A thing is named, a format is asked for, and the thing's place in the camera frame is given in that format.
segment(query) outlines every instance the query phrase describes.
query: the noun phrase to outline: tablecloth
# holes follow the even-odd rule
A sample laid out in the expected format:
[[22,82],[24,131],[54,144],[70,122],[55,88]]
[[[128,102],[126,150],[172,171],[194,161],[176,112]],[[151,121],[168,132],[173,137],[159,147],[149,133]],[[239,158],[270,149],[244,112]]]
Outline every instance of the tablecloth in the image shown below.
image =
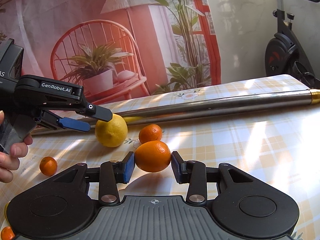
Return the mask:
[[[185,101],[223,98],[247,94],[307,89],[288,75],[233,82],[195,90],[172,92],[146,98],[104,105],[122,112],[141,107],[176,104]],[[64,116],[80,118],[72,112]],[[230,163],[290,195],[300,209],[293,238],[320,239],[320,161],[318,127],[320,107],[301,106],[277,110],[216,116],[188,121],[164,122],[164,141],[171,151],[177,150],[184,160],[198,160],[208,167]],[[117,148],[100,145],[89,133],[61,133],[34,137],[29,153],[22,158],[14,180],[0,184],[0,222],[3,208],[14,196],[42,182],[39,162],[51,156],[58,162],[58,172],[76,164],[99,167],[109,160],[122,160],[139,145],[143,125],[129,126],[126,141]],[[119,184],[119,195],[182,195],[188,184],[176,183],[171,166],[158,173],[135,168],[127,185]],[[216,185],[208,184],[208,198],[217,195]],[[98,184],[91,183],[89,196],[97,199]]]

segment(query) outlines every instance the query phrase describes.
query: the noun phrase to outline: finger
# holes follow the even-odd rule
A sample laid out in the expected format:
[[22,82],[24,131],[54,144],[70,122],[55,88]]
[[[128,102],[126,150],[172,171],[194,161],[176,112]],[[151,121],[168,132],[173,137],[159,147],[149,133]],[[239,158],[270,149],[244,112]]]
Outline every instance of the finger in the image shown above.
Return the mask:
[[18,158],[0,153],[0,166],[10,171],[16,171],[20,166],[20,161]]
[[5,168],[0,167],[0,182],[9,183],[13,180],[13,174]]
[[0,111],[0,125],[3,123],[4,120],[4,112]]
[[10,155],[15,158],[23,158],[28,153],[28,146],[25,143],[14,143],[10,147]]
[[33,143],[33,139],[31,134],[28,134],[27,137],[23,141],[26,145],[31,145]]

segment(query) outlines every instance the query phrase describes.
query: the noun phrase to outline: chair leg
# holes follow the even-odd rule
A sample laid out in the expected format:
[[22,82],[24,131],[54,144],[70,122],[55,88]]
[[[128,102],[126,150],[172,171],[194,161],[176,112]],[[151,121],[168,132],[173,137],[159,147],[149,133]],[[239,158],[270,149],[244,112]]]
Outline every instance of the chair leg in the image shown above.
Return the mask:
[[150,96],[144,83],[140,87],[141,87],[142,91],[145,93],[146,97]]
[[125,100],[132,99],[131,94],[130,94],[130,93],[125,94],[125,95],[124,95],[124,99],[125,99]]

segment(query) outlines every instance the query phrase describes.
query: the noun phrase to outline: lamp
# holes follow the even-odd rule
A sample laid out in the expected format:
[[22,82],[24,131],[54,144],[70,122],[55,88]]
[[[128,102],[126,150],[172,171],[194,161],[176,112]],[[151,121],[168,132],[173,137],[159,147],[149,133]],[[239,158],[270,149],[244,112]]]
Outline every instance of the lamp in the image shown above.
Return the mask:
[[[113,11],[120,10],[120,9],[125,9],[127,12],[128,19],[129,19],[129,25],[130,25],[132,36],[133,36],[134,40],[136,41],[136,37],[134,35],[134,30],[133,30],[132,21],[131,21],[131,17],[130,17],[128,8],[138,6],[138,5],[151,5],[151,4],[157,4],[157,3],[154,0],[106,0],[106,2],[104,3],[104,5],[102,7],[100,14],[113,12]],[[139,52],[137,52],[137,59],[138,59],[139,65],[140,65],[141,74],[143,76],[146,76],[146,73],[145,73],[143,66],[142,66],[142,61],[141,61]],[[147,87],[148,92],[150,93],[150,89],[148,87],[148,84],[146,84],[146,87]]]

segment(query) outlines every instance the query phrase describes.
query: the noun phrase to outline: chair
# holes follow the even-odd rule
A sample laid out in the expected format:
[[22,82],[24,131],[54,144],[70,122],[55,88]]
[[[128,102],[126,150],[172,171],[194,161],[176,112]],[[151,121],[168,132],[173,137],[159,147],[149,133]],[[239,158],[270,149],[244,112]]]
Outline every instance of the chair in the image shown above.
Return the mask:
[[69,58],[74,55],[82,55],[79,44],[87,47],[103,45],[108,42],[114,42],[117,48],[123,52],[130,52],[133,56],[122,58],[123,64],[116,64],[116,72],[119,74],[122,70],[129,70],[135,75],[122,83],[115,83],[111,89],[92,95],[85,89],[85,96],[88,102],[102,105],[116,98],[124,96],[125,99],[131,99],[131,91],[140,87],[142,96],[149,96],[150,93],[145,86],[147,78],[141,74],[144,73],[140,60],[139,49],[131,33],[119,23],[109,20],[92,20],[80,23],[68,30],[55,44],[50,58],[50,66],[53,78],[60,81],[68,81],[63,77],[72,71],[75,67],[70,65]]

